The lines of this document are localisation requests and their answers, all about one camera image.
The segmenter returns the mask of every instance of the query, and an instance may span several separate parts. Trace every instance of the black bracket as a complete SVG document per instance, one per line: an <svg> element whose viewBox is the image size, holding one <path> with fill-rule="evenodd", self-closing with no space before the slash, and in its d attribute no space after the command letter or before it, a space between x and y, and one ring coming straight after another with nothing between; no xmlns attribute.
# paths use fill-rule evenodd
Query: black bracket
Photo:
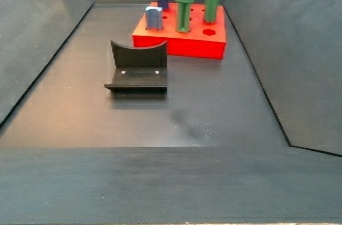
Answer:
<svg viewBox="0 0 342 225"><path fill-rule="evenodd" d="M110 90L167 90L167 42L148 48L128 48L111 41L115 72Z"/></svg>

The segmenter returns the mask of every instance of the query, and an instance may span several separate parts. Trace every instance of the hole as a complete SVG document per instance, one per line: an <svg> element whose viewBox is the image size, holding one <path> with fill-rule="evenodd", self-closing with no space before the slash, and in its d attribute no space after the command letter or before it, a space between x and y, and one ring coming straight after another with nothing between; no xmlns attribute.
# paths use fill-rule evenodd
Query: hole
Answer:
<svg viewBox="0 0 342 225"><path fill-rule="evenodd" d="M217 31L213 29L205 29L203 34L207 36L214 36L217 34Z"/></svg>

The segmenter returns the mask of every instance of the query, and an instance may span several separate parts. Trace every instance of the red block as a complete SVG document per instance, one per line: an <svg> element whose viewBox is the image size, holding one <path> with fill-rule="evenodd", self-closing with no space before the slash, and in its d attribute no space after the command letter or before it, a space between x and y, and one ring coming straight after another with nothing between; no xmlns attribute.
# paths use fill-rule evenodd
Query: red block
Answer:
<svg viewBox="0 0 342 225"><path fill-rule="evenodd" d="M177 31L177 7L177 3L170 3L170 9L163 11L162 31L146 29L146 15L143 15L132 33L134 46L155 46L167 40L169 54L222 59L227 41L223 6L218 7L217 23L207 24L205 5L191 4L189 33Z"/></svg>

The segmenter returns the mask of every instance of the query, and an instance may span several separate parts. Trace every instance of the red base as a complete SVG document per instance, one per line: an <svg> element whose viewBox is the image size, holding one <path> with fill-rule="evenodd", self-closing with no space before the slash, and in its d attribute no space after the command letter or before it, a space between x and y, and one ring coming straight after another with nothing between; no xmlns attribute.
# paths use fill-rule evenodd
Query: red base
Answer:
<svg viewBox="0 0 342 225"><path fill-rule="evenodd" d="M163 11L162 31L146 29L146 15L132 33L134 46L148 47L167 40L169 54L209 59L222 59L226 48L225 10L218 7L215 24L205 22L205 5L191 4L190 32L177 31L177 3L170 3L170 9Z"/></svg>

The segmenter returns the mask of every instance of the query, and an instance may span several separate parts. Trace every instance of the black holder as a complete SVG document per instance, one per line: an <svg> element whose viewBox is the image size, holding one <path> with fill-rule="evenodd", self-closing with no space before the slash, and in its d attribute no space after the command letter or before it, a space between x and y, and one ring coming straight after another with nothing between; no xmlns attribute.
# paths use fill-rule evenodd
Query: black holder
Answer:
<svg viewBox="0 0 342 225"><path fill-rule="evenodd" d="M167 42L148 48L128 48L111 41L115 72L112 83L104 87L116 90L167 90Z"/></svg>

